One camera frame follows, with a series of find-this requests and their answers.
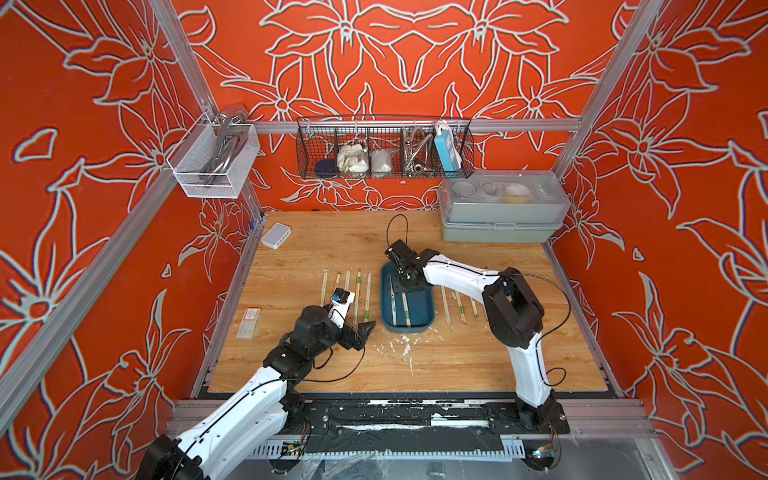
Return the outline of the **teal plastic storage box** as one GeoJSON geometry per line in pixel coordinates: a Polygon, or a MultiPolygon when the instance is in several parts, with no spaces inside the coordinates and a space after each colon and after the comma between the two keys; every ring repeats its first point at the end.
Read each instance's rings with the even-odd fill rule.
{"type": "Polygon", "coordinates": [[[391,325],[389,278],[395,272],[391,263],[386,263],[380,270],[380,316],[384,327],[396,334],[420,334],[432,326],[436,317],[435,302],[432,290],[406,293],[410,310],[412,327],[405,324],[401,294],[396,295],[397,327],[391,325]]]}

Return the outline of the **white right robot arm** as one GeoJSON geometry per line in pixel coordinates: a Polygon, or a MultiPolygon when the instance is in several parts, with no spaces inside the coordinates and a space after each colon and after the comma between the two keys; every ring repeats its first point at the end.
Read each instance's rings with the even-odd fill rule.
{"type": "Polygon", "coordinates": [[[390,245],[385,255],[394,266],[397,293],[446,287],[481,302],[491,333],[510,356],[520,428],[530,433],[564,428],[565,416],[545,368],[545,309],[522,272],[480,269],[431,249],[418,253],[403,240],[390,245]]]}

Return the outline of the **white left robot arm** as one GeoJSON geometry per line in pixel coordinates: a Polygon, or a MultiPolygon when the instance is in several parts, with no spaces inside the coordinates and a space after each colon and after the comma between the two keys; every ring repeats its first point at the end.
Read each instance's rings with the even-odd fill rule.
{"type": "Polygon", "coordinates": [[[269,352],[262,367],[213,413],[147,448],[138,479],[224,479],[253,451],[280,432],[302,404],[295,386],[314,360],[335,346],[362,351],[376,323],[346,323],[349,306],[333,300],[305,307],[294,329],[269,352]]]}

